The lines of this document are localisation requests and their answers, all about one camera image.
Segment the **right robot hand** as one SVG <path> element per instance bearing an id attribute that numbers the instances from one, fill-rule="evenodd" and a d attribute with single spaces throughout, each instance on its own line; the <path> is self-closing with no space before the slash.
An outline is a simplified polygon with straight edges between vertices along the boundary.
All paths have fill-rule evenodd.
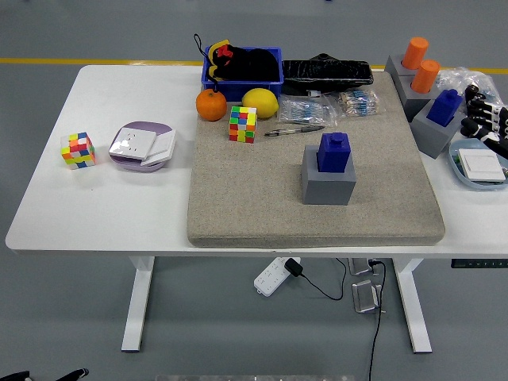
<path id="1" fill-rule="evenodd" d="M 507 108 L 476 98 L 467 103 L 467 117 L 460 133 L 475 138 L 490 150 L 507 158 Z"/>

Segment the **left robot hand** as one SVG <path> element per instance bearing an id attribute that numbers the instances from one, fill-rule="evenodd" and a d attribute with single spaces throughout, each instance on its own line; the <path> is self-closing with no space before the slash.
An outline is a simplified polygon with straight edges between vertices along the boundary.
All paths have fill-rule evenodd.
<path id="1" fill-rule="evenodd" d="M 76 381 L 81 378 L 86 377 L 89 374 L 89 370 L 87 368 L 80 368 L 74 370 L 59 379 L 57 381 Z M 5 375 L 0 378 L 1 381 L 33 381 L 33 378 L 30 376 L 29 371 L 20 371 L 15 372 L 10 375 Z"/>

